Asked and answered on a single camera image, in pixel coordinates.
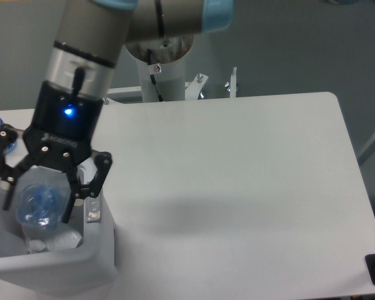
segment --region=blue led light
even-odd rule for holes
[[[69,117],[72,117],[73,114],[74,114],[74,109],[72,109],[72,108],[67,108],[67,109],[64,110],[64,114],[66,114],[66,115],[69,116]]]

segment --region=white table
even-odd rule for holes
[[[25,128],[32,113],[1,116]],[[69,299],[375,293],[375,220],[332,94],[112,103],[92,145],[114,158],[120,276]],[[37,298],[0,281],[0,299]]]

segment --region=white bin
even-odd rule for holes
[[[115,267],[114,219],[101,192],[75,207],[69,225],[83,236],[74,249],[28,254],[15,211],[19,193],[40,178],[56,180],[68,188],[65,174],[35,168],[19,180],[9,211],[3,211],[4,192],[0,189],[0,279],[43,293],[79,291],[110,283],[118,276]],[[98,200],[101,219],[87,222],[91,203]]]

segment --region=black cable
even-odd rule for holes
[[[151,65],[151,50],[147,49],[147,65]],[[163,95],[161,95],[161,92],[158,88],[156,78],[154,77],[154,74],[150,74],[151,83],[154,85],[154,88],[156,89],[157,97],[159,102],[164,102]]]
[[[156,3],[156,13],[157,13],[157,25],[158,34],[160,38],[165,36],[164,20],[163,20],[163,6],[161,5],[161,0],[155,0]]]

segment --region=crumpled bottle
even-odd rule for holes
[[[64,214],[67,198],[48,184],[31,184],[22,191],[16,219],[23,226],[56,229]]]

